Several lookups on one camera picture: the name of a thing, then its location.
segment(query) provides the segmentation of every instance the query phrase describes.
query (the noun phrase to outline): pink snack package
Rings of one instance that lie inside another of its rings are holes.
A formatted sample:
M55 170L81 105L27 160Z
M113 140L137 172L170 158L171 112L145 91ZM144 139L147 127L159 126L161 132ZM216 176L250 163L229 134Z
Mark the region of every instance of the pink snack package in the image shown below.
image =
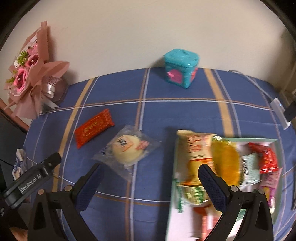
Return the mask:
M276 172L269 172L262 174L262 181L260 183L259 188L263 189L268 201L268 205L270 208L275 208L275 195L276 189L279 183L279 177L281 175L282 168L280 168Z

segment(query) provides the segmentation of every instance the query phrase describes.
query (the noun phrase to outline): flower bouquet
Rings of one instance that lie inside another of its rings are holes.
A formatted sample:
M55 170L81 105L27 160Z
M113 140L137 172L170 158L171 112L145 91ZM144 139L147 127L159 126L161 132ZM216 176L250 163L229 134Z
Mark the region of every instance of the flower bouquet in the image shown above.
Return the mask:
M35 119L44 105L55 109L67 92L67 83L61 79L69 62L48 62L47 21L25 41L18 57L9 67L12 73L6 80L9 108L16 105L12 116Z

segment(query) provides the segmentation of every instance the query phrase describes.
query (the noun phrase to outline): blue gripper pad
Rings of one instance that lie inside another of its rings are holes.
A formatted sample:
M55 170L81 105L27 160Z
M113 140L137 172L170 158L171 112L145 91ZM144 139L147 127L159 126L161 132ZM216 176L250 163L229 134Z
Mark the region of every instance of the blue gripper pad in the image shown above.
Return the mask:
M94 196L104 176L103 166L95 164L91 170L74 185L73 199L78 212L84 211Z
M224 213L230 196L228 185L222 178L217 177L207 164L202 164L198 168L198 178L216 210Z

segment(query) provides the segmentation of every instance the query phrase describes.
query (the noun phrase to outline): pink wrapping paper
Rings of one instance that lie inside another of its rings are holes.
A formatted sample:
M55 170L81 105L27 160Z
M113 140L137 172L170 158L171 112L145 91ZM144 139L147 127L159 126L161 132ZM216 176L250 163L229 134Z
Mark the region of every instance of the pink wrapping paper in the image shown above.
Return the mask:
M36 41L30 48L24 49L30 41L36 37ZM9 71L12 73L12 77L16 77L17 74L14 71L20 71L20 68L26 68L27 75L25 78L24 86L18 88L22 82L24 75L20 74L15 78L13 83L5 83L5 89L9 90L9 104L5 108L9 108L16 104L16 108L12 113L12 116L18 116L28 119L35 119L39 115L42 102L42 84L47 79L46 76L54 76L61 78L62 75L68 70L69 62L55 61L48 62L48 42L47 42L47 21L41 23L41 27L32 33L22 46L22 51L27 51L30 55L28 61L24 66L17 67L12 64L9 67Z

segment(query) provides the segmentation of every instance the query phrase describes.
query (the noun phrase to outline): round pastry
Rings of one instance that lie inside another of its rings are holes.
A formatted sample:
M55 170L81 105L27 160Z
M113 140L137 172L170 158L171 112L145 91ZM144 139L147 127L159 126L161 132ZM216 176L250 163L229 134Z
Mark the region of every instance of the round pastry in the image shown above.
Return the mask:
M133 164L142 154L143 150L139 149L140 138L132 135L123 135L118 137L112 144L112 152L118 162L123 164Z

